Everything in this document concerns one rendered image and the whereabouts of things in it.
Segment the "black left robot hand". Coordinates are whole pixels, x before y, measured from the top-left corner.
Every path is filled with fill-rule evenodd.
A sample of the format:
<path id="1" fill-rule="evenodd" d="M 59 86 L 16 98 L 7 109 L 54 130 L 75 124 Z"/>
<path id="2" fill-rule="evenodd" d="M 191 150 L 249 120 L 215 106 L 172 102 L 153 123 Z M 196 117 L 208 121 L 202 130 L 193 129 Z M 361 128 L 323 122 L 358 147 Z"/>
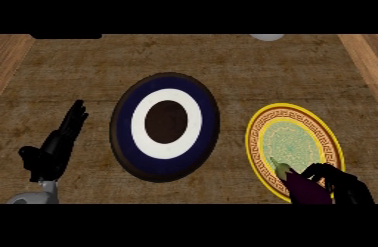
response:
<path id="1" fill-rule="evenodd" d="M 19 149 L 23 168 L 31 172 L 31 182 L 54 181 L 62 177 L 87 116 L 84 101 L 76 100 L 41 147 L 23 146 Z"/>

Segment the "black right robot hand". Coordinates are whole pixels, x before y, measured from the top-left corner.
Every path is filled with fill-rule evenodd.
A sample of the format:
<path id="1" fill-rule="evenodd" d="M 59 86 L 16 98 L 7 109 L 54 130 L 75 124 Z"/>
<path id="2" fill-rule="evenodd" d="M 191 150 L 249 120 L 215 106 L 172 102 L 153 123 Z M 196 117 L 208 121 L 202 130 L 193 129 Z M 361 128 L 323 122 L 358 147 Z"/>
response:
<path id="1" fill-rule="evenodd" d="M 327 192 L 333 193 L 336 204 L 375 204 L 366 184 L 354 175 L 342 172 L 330 164 L 311 164 L 302 171 L 301 176 L 310 178 L 314 182 L 324 179 L 324 187 Z"/>

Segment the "dark purple eggplant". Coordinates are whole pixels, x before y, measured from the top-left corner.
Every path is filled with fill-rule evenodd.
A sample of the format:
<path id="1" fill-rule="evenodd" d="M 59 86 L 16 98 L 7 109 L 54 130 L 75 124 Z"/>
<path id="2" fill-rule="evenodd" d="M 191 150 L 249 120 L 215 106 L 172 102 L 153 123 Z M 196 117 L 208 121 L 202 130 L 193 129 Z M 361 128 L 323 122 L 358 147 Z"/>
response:
<path id="1" fill-rule="evenodd" d="M 317 205 L 330 204 L 330 194 L 326 189 L 311 180 L 304 178 L 290 166 L 271 159 L 276 176 L 289 192 L 289 199 L 293 204 Z"/>

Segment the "yellow patterned round plate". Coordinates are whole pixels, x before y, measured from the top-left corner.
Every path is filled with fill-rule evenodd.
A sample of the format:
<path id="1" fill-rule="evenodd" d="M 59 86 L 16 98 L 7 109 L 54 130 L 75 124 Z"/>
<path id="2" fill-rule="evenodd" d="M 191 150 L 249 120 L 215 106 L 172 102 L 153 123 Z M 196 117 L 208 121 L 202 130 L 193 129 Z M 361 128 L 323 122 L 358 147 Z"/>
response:
<path id="1" fill-rule="evenodd" d="M 264 106 L 249 119 L 245 152 L 252 171 L 270 192 L 286 202 L 289 192 L 276 176 L 273 161 L 301 173 L 311 163 L 327 163 L 345 171 L 336 137 L 321 119 L 289 103 Z"/>

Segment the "blue and white round plate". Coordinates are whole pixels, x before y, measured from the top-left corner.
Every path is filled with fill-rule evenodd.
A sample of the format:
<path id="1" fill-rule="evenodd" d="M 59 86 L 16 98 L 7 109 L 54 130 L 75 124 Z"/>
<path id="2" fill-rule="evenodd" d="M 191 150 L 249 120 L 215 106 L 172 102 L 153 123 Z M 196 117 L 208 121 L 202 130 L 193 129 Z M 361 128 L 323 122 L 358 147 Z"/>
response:
<path id="1" fill-rule="evenodd" d="M 137 178 L 169 182 L 187 176 L 209 157 L 218 132 L 215 99 L 193 77 L 157 73 L 122 94 L 109 142 L 119 165 Z"/>

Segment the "pale grey round object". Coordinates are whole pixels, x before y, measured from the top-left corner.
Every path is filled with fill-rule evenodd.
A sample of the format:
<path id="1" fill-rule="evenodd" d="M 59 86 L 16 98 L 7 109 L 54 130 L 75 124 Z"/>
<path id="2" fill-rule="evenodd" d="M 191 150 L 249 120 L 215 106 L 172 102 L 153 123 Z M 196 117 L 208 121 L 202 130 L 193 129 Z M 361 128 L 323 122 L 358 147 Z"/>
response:
<path id="1" fill-rule="evenodd" d="M 249 34 L 252 38 L 261 41 L 276 41 L 283 37 L 283 34 Z"/>

